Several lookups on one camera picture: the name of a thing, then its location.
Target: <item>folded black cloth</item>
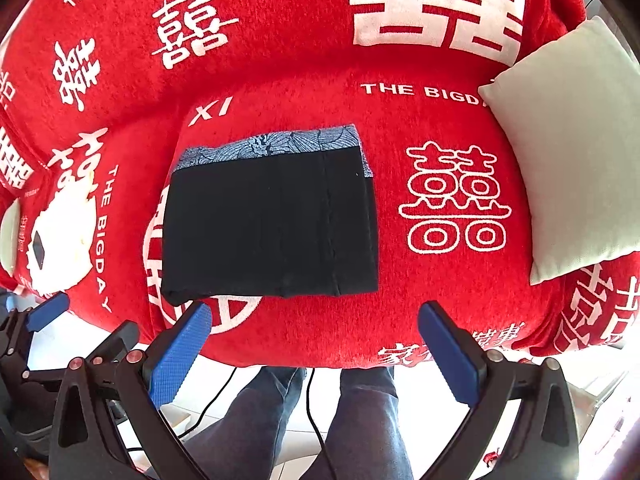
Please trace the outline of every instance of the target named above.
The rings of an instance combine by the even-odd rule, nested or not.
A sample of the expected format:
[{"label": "folded black cloth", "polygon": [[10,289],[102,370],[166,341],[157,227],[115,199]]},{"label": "folded black cloth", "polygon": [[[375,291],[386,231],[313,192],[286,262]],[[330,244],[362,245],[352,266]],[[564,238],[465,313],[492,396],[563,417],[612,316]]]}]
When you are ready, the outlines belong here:
[{"label": "folded black cloth", "polygon": [[[341,128],[341,136],[338,128],[268,134],[295,136],[294,150],[253,156],[258,150],[250,149],[248,158],[238,158],[234,143],[233,149],[208,148],[208,155],[199,149],[195,164],[193,153],[189,163],[181,160],[164,212],[164,298],[179,305],[217,295],[288,298],[378,290],[372,176],[365,176],[370,169],[357,134],[346,147],[332,142],[318,151],[303,151],[298,142],[303,134],[353,137],[353,126]],[[260,145],[273,148],[265,138]]]}]

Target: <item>black cable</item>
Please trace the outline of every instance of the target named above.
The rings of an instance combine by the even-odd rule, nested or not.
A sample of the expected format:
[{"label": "black cable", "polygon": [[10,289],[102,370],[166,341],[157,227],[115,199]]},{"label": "black cable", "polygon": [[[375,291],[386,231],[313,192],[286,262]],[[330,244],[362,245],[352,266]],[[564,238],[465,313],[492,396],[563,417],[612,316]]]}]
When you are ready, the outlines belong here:
[{"label": "black cable", "polygon": [[586,9],[587,7],[589,7],[589,6],[591,5],[591,2],[592,2],[592,1],[593,1],[593,0],[589,0],[589,3],[588,3],[588,4],[586,4],[586,5],[584,6],[584,8]]},{"label": "black cable", "polygon": [[320,443],[320,447],[322,449],[321,452],[324,453],[326,464],[329,467],[329,471],[331,472],[331,478],[332,480],[338,480],[338,475],[335,473],[334,465],[332,464],[331,459],[329,459],[329,454],[326,452],[326,446],[324,445],[324,440],[322,439],[320,430],[318,430],[318,427],[316,426],[316,423],[314,422],[313,417],[311,417],[311,410],[309,408],[309,391],[311,391],[311,382],[314,380],[315,374],[316,374],[316,369],[313,368],[313,370],[311,371],[311,377],[309,377],[309,383],[306,386],[306,416],[308,416],[309,422],[311,422],[311,426],[314,428],[314,431],[316,432],[316,437],[318,437],[318,442]]},{"label": "black cable", "polygon": [[[238,371],[238,367],[234,368],[234,370],[231,372],[231,375],[229,375],[229,378],[226,380],[226,383],[223,384],[222,388],[220,388],[220,391],[218,393],[216,393],[216,396],[213,397],[213,399],[211,399],[209,401],[209,403],[204,407],[204,410],[202,410],[202,413],[200,414],[200,417],[198,418],[198,421],[193,426],[191,426],[188,430],[186,430],[183,434],[178,435],[178,438],[180,438],[180,439],[184,438],[185,436],[190,434],[191,431],[195,430],[200,425],[200,423],[204,419],[204,414],[211,407],[211,405],[214,402],[216,402],[216,400],[218,400],[218,397],[222,394],[222,392],[225,391],[225,388],[231,382],[231,379],[233,379],[233,376],[236,373],[236,371]],[[144,451],[144,449],[141,448],[141,447],[127,447],[127,452],[131,453],[133,451]]]}]

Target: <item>chinese character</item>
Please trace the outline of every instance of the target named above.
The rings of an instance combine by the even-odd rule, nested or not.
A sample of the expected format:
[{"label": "chinese character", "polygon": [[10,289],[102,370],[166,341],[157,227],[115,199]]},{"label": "chinese character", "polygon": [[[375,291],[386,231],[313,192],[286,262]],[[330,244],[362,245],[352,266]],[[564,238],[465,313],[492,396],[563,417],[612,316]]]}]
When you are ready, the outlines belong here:
[{"label": "chinese character", "polygon": [[402,204],[400,216],[424,219],[409,231],[407,243],[418,254],[444,254],[460,243],[466,224],[467,247],[478,252],[498,251],[507,234],[498,220],[511,215],[511,208],[498,202],[500,184],[492,176],[497,157],[478,146],[468,150],[443,150],[429,140],[422,147],[408,148],[417,173],[407,182],[415,203]]},{"label": "chinese character", "polygon": [[487,345],[491,342],[491,339],[494,338],[494,335],[498,333],[497,330],[490,328],[486,332],[475,332],[473,333],[473,338],[476,342],[482,347],[486,348]]},{"label": "chinese character", "polygon": [[626,305],[616,305],[616,310],[638,310],[638,300],[636,298],[640,296],[640,286],[638,286],[638,279],[635,276],[632,276],[629,280],[629,290],[617,290],[616,292],[626,296]]},{"label": "chinese character", "polygon": [[0,126],[0,173],[9,186],[22,189],[24,183],[33,174],[31,167],[17,152],[6,130]]},{"label": "chinese character", "polygon": [[431,353],[426,345],[412,344],[405,346],[402,343],[396,343],[395,348],[382,348],[382,350],[378,352],[378,355],[380,356],[381,365],[391,366],[401,364],[409,368],[431,357]]},{"label": "chinese character", "polygon": [[[589,345],[593,325],[602,316],[601,302],[607,301],[607,290],[613,291],[614,288],[611,278],[604,280],[600,277],[601,264],[595,264],[592,270],[583,267],[580,271],[589,279],[588,282],[577,281],[571,303],[562,311],[560,327],[554,339],[554,347],[559,352],[579,350]],[[586,296],[583,295],[585,290],[589,293]]]},{"label": "chinese character", "polygon": [[609,290],[613,290],[613,282],[611,281],[611,278],[609,278],[606,282],[600,278],[600,273],[602,272],[602,266],[600,264],[595,264],[593,266],[593,270],[589,270],[587,267],[583,267],[580,270],[584,272],[586,275],[588,275],[590,279],[588,284],[578,281],[578,285],[580,285],[583,288],[586,288],[591,294],[593,294],[600,301],[607,301],[607,291],[603,290],[602,292],[598,293],[596,290],[598,285],[603,285],[605,288],[608,288]]},{"label": "chinese character", "polygon": [[354,44],[448,47],[509,66],[520,51],[525,0],[350,0],[350,4],[360,6],[353,17]]},{"label": "chinese character", "polygon": [[626,303],[624,305],[616,305],[609,324],[600,335],[600,338],[608,344],[622,338],[624,331],[632,326],[638,317],[638,314],[633,314],[638,312],[638,300],[636,299],[640,296],[638,279],[632,276],[629,279],[629,290],[616,290],[616,293],[626,296]]},{"label": "chinese character", "polygon": [[[211,0],[193,0],[187,6],[189,10],[184,11],[181,23],[176,19],[180,11],[174,7],[186,1],[188,0],[174,0],[167,3],[167,0],[164,0],[164,5],[152,14],[154,18],[160,18],[158,38],[164,46],[151,55],[162,52],[162,64],[169,70],[190,56],[189,49],[184,46],[186,42],[192,40],[189,44],[191,51],[196,56],[204,56],[207,51],[228,43],[226,34],[220,32],[220,28],[240,21],[239,18],[232,18],[221,22],[220,18],[216,17],[217,9],[205,5]],[[188,29],[186,36],[182,31],[183,24]]]},{"label": "chinese character", "polygon": [[14,96],[15,88],[9,81],[9,73],[0,70],[0,105],[4,104],[3,108],[6,110]]},{"label": "chinese character", "polygon": [[98,84],[95,77],[100,73],[100,61],[89,62],[94,48],[94,38],[89,38],[88,42],[81,40],[80,45],[72,48],[68,54],[64,53],[58,42],[53,47],[59,57],[53,67],[53,76],[60,81],[60,97],[68,105],[77,101],[79,112],[84,111],[84,102],[78,92],[86,94],[92,84]]},{"label": "chinese character", "polygon": [[515,323],[511,323],[507,328],[500,330],[497,339],[495,340],[496,346],[504,345],[507,341],[511,341],[516,339],[518,336],[518,332],[524,326],[524,322],[520,323],[516,326]]},{"label": "chinese character", "polygon": [[145,238],[142,243],[142,257],[146,269],[146,288],[149,303],[161,307],[162,295],[160,286],[162,285],[162,225],[164,224],[164,208],[169,187],[165,187],[160,195],[160,202],[156,209],[156,214],[146,228]]},{"label": "chinese character", "polygon": [[[76,176],[78,178],[84,178],[98,168],[101,158],[101,154],[98,152],[104,144],[98,139],[107,131],[108,128],[100,128],[91,134],[79,133],[78,136],[80,137],[80,140],[73,144],[71,148],[67,148],[66,150],[51,150],[53,152],[53,156],[47,163],[47,167],[50,168],[51,166],[60,163],[60,168],[65,170],[58,177],[58,189],[63,189],[70,182],[75,182]],[[80,163],[76,169],[76,174],[74,174],[72,169],[74,160],[70,158],[70,155],[73,154],[74,148],[82,148],[83,146],[87,146],[84,152],[84,156],[86,158]],[[94,192],[97,187],[98,184],[93,184],[90,192]]]}]

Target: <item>gray patterned fabric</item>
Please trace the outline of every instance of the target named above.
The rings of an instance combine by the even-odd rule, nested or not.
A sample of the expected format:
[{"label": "gray patterned fabric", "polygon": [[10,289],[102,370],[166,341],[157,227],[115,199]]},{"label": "gray patterned fabric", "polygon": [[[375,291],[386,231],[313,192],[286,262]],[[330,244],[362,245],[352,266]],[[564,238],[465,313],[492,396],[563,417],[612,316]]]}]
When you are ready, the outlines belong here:
[{"label": "gray patterned fabric", "polygon": [[362,143],[354,124],[322,128],[320,130],[261,134],[249,139],[230,142],[218,148],[209,148],[207,146],[187,148],[180,156],[174,171],[238,158],[258,158],[261,156],[281,155],[283,153],[325,152],[328,150],[340,150],[341,148],[353,148],[354,146],[360,147],[364,176],[372,177],[373,172],[364,155]]}]

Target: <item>blue jeans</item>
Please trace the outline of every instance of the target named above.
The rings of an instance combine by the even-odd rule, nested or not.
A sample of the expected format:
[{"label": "blue jeans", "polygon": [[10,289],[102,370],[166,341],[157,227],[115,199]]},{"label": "blue jeans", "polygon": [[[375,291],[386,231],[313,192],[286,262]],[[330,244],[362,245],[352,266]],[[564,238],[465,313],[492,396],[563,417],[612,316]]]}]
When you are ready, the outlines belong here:
[{"label": "blue jeans", "polygon": [[[268,480],[305,375],[304,368],[261,368],[225,417],[184,447],[210,478]],[[341,372],[340,401],[326,438],[338,480],[413,480],[398,430],[393,375],[386,367]],[[323,453],[301,480],[331,480]]]}]

